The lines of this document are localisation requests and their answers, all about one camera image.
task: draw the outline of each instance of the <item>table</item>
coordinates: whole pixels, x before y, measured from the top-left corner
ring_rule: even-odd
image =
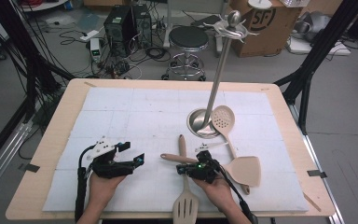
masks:
[[[65,148],[88,90],[92,87],[207,91],[212,88],[212,83],[155,80],[72,80],[31,161],[31,164],[40,166],[40,169],[37,173],[25,173],[7,209],[8,219],[72,219],[74,217],[74,213],[43,212],[42,208],[48,195],[57,162]],[[306,213],[258,212],[256,215],[259,217],[330,217],[334,215],[336,211],[322,179],[317,176],[310,177],[307,173],[307,171],[317,168],[307,151],[289,108],[282,98],[280,89],[273,84],[222,82],[219,90],[264,92],[267,95],[310,208]],[[220,213],[199,213],[199,217],[221,216]],[[171,218],[172,214],[116,212],[102,215],[102,218],[129,217]]]

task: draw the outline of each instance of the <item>caster wheel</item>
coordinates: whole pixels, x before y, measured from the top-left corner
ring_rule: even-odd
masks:
[[[178,65],[178,62],[170,62],[170,67],[176,67]]]
[[[161,80],[168,80],[170,79],[170,77],[168,75],[162,75],[161,76]]]
[[[206,76],[200,76],[199,77],[199,81],[205,81],[206,80]]]

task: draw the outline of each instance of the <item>gray floor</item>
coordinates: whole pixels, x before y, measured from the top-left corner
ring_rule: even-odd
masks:
[[[65,12],[79,20],[84,11]],[[103,19],[93,24],[99,29]],[[61,46],[58,33],[45,34],[48,46],[58,60],[71,72],[80,71],[89,64],[89,53],[84,44]],[[207,81],[213,81],[218,59],[213,48],[200,53],[207,72]],[[294,55],[283,50],[275,57],[238,58],[231,51],[227,58],[222,81],[271,83],[294,72],[305,59],[305,55]],[[148,61],[141,63],[141,79],[160,80],[166,63]],[[21,83],[13,71],[10,60],[0,61],[0,131],[20,105],[24,97]],[[358,223],[358,50],[350,56],[336,56],[325,60],[317,70],[310,92],[308,113],[310,140],[328,175],[328,183],[334,193],[345,223]],[[32,156],[40,141],[37,133],[21,152]],[[73,223],[73,220],[58,221],[9,221],[5,217],[8,204],[21,181],[21,164],[28,161],[15,156],[0,179],[0,223]],[[260,223],[269,223],[261,218]],[[277,218],[277,223],[327,223],[324,218]]]

